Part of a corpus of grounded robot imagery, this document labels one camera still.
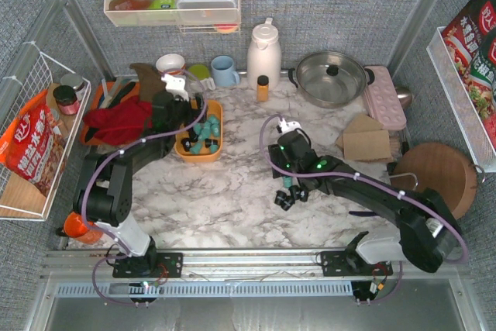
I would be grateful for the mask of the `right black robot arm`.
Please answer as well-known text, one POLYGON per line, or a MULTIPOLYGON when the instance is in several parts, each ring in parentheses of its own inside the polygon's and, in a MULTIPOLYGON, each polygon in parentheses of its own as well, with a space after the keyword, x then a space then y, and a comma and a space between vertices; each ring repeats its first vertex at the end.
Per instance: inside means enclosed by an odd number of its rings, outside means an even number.
POLYGON ((281 175, 296 178, 302 191, 320 191, 355 202, 394 224, 406 260, 435 273, 443 262, 467 260, 462 231, 437 191, 406 191, 370 178, 337 157, 319 156, 297 130, 262 145, 266 160, 281 175))

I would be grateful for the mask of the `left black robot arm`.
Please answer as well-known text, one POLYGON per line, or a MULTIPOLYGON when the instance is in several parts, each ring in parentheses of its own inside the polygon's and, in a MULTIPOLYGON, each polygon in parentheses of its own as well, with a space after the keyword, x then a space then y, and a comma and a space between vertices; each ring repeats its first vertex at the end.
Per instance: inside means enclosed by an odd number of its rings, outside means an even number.
POLYGON ((119 255, 110 262, 115 276, 144 277, 166 268, 154 239, 131 213, 133 175, 167 156, 177 134, 193 129, 205 119, 206 110, 205 96, 200 93, 190 102, 160 91, 151 102, 133 96, 103 111, 113 123, 102 132, 116 149, 84 158, 73 210, 85 228, 111 237, 119 247, 119 255))

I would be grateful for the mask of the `orange plastic storage basket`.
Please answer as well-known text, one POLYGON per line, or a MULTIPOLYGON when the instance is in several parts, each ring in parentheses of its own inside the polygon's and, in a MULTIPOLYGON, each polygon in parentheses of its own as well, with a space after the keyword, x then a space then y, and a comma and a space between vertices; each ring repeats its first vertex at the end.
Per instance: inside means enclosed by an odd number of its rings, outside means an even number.
POLYGON ((188 163, 211 163, 221 153, 223 133, 223 107, 215 100, 208 100, 202 120, 188 131, 176 135, 174 149, 188 163))

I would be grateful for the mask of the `red cloth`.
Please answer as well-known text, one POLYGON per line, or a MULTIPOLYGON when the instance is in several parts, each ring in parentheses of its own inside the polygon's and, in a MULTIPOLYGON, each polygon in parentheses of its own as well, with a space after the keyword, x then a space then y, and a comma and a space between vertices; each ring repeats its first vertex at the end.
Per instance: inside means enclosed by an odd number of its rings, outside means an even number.
POLYGON ((150 128, 152 105, 135 95, 112 108, 93 109, 84 118, 81 142, 120 146, 141 137, 150 128))

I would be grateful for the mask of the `brown cloth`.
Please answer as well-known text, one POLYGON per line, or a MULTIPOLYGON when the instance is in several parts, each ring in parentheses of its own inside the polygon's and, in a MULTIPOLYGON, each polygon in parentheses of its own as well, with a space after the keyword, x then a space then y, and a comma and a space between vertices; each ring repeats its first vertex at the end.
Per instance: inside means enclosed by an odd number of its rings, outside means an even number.
POLYGON ((155 94, 165 90, 165 83, 161 74, 151 64, 132 63, 129 68, 136 72, 140 84, 139 98, 143 102, 151 103, 155 94))

